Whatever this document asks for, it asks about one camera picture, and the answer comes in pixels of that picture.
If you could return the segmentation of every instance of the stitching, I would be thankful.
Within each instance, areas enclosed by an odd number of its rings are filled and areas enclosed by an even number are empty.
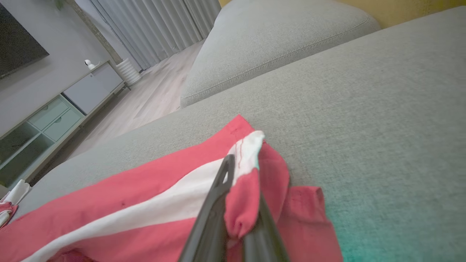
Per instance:
[[[241,145],[240,145],[240,160],[238,161],[238,168],[241,168],[241,160],[243,160],[243,143],[244,143],[244,138],[241,139]]]
[[[235,156],[238,154],[238,147],[237,147],[237,143],[238,141],[236,141],[236,143],[234,143],[234,154]]]
[[[330,41],[332,38],[335,38],[335,37],[340,36],[340,35],[343,35],[343,34],[347,34],[347,33],[351,32],[351,31],[353,31],[354,29],[360,27],[361,25],[365,24],[368,20],[369,20],[369,16],[367,15],[367,16],[366,16],[366,20],[364,20],[364,21],[363,21],[362,23],[360,23],[359,25],[357,25],[357,26],[355,26],[355,27],[353,27],[353,28],[351,28],[351,29],[349,29],[349,30],[347,30],[347,31],[345,31],[345,32],[341,32],[341,33],[339,33],[339,34],[336,34],[336,35],[334,35],[334,36],[332,36],[332,37],[329,37],[329,38],[327,38],[327,39],[321,40],[321,41],[316,42],[316,43],[312,43],[312,44],[308,44],[308,45],[303,45],[303,46],[301,46],[301,47],[298,47],[298,48],[296,48],[296,49],[294,49],[294,50],[289,51],[287,54],[284,54],[284,55],[282,55],[282,56],[274,57],[274,58],[272,58],[272,59],[270,59],[270,60],[267,60],[264,64],[262,64],[262,65],[260,65],[260,66],[257,66],[257,67],[255,67],[255,68],[254,68],[254,67],[251,67],[250,69],[246,69],[246,70],[244,70],[243,72],[240,72],[240,73],[238,73],[238,74],[236,74],[236,75],[230,77],[229,79],[227,79],[227,80],[225,80],[225,81],[223,81],[223,82],[221,82],[221,83],[219,83],[219,84],[215,84],[215,85],[213,85],[213,86],[210,86],[209,88],[207,88],[206,90],[204,90],[204,91],[202,91],[202,92],[200,92],[200,93],[197,93],[197,94],[194,94],[194,95],[190,95],[190,96],[184,97],[183,100],[186,100],[186,99],[188,99],[188,98],[194,98],[194,97],[198,97],[198,96],[200,96],[200,95],[203,95],[204,93],[206,93],[206,92],[208,92],[208,91],[210,91],[210,90],[212,90],[212,89],[217,89],[218,87],[223,86],[223,85],[225,85],[225,84],[227,84],[227,83],[229,83],[229,82],[231,82],[231,81],[233,81],[233,80],[239,78],[240,76],[247,76],[247,75],[249,75],[249,74],[251,74],[251,73],[253,73],[253,72],[257,71],[257,70],[260,70],[260,69],[262,69],[262,68],[268,66],[268,65],[271,65],[271,64],[276,63],[276,62],[278,62],[278,61],[280,61],[280,60],[282,60],[282,59],[285,59],[285,58],[287,58],[287,57],[289,57],[289,56],[291,56],[291,55],[294,55],[295,53],[297,53],[297,52],[299,52],[299,51],[312,48],[313,46],[315,46],[315,45],[317,45],[317,44],[325,43],[325,42]]]

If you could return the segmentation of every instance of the sofa seam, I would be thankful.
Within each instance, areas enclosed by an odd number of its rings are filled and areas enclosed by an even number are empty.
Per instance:
[[[310,44],[310,45],[304,45],[304,46],[298,47],[297,49],[292,50],[292,51],[290,51],[289,53],[284,54],[284,55],[282,55],[282,56],[277,56],[277,57],[271,58],[270,60],[266,61],[266,62],[265,62],[264,64],[262,64],[262,65],[256,66],[256,67],[254,67],[254,68],[246,69],[245,71],[240,72],[240,73],[238,73],[238,74],[232,76],[231,78],[229,78],[229,79],[227,79],[227,80],[225,80],[225,81],[223,81],[223,82],[221,82],[221,83],[219,83],[219,84],[213,85],[213,86],[207,88],[206,90],[203,90],[203,91],[200,92],[200,93],[197,93],[197,94],[194,94],[194,95],[190,95],[190,96],[187,96],[187,97],[183,97],[182,99],[185,100],[185,99],[188,99],[188,98],[198,97],[198,96],[200,96],[200,95],[203,95],[203,94],[206,93],[207,91],[210,91],[210,90],[212,90],[212,89],[216,89],[216,88],[218,88],[218,87],[220,87],[220,86],[222,86],[222,85],[225,85],[225,84],[227,84],[227,83],[229,83],[229,82],[231,82],[231,81],[233,81],[233,80],[235,80],[235,79],[238,79],[238,77],[240,77],[240,76],[247,76],[247,75],[249,75],[249,74],[251,74],[251,73],[253,73],[253,72],[255,72],[255,71],[259,70],[259,69],[262,69],[262,68],[264,68],[264,67],[266,67],[266,66],[268,66],[268,65],[271,65],[271,64],[273,64],[273,63],[276,63],[276,62],[278,62],[278,61],[280,61],[280,60],[282,60],[282,59],[285,59],[285,58],[287,58],[287,57],[289,57],[289,56],[291,56],[291,55],[294,55],[295,53],[297,53],[297,52],[299,52],[299,51],[302,51],[302,50],[305,50],[305,49],[309,49],[309,48],[311,48],[311,47],[313,47],[313,46],[315,46],[315,45],[317,45],[317,44],[324,43],[324,42],[326,42],[326,41],[330,41],[332,38],[335,38],[335,37],[337,37],[337,36],[340,36],[340,35],[349,33],[350,31],[352,31],[352,30],[354,30],[354,29],[356,29],[356,28],[362,26],[363,24],[365,24],[368,20],[369,20],[369,15],[366,15],[366,20],[364,20],[364,21],[361,22],[359,25],[357,25],[357,26],[355,26],[355,27],[353,27],[353,28],[350,28],[350,29],[348,29],[348,30],[346,30],[346,31],[344,31],[344,32],[341,32],[341,33],[339,33],[339,34],[336,34],[336,35],[334,35],[334,36],[332,36],[332,37],[323,39],[323,40],[321,40],[321,41],[319,41],[319,42],[312,43],[312,44]]]

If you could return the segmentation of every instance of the light wood floor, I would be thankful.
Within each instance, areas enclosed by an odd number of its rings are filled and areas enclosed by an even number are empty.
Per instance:
[[[203,43],[146,70],[132,91],[123,90],[86,125],[74,149],[68,147],[67,159],[178,110],[181,87]]]

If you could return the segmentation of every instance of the sofa seat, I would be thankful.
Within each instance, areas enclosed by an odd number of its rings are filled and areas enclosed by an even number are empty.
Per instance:
[[[241,114],[285,159],[291,185],[322,187],[345,261],[464,261],[465,28],[458,7],[239,84],[59,165],[14,218]]]
[[[333,0],[233,0],[192,66],[181,106],[379,29],[364,11]]]

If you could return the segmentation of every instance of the cabinet drawer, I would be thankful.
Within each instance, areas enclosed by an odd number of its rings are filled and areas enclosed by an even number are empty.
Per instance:
[[[45,130],[55,142],[58,141],[81,117],[73,110],[68,110],[63,116],[59,117],[55,122]]]
[[[29,122],[39,130],[44,130],[55,118],[68,109],[68,106],[59,98],[48,103],[42,110],[33,115]]]

